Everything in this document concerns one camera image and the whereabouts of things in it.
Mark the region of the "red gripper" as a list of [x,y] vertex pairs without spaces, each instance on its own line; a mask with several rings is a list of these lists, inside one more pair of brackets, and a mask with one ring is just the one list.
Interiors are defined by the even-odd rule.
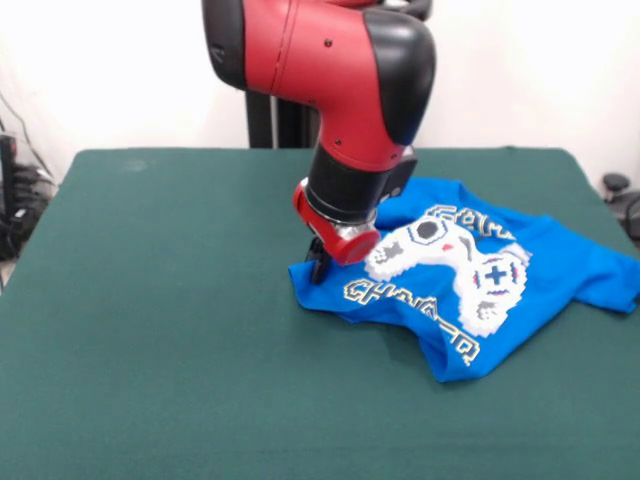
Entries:
[[331,266],[331,258],[340,265],[361,262],[376,247],[381,234],[374,223],[377,210],[365,221],[349,224],[329,219],[310,204],[306,192],[308,181],[301,180],[293,194],[293,205],[302,222],[317,236],[311,240],[305,261],[314,261],[311,281],[322,284]]

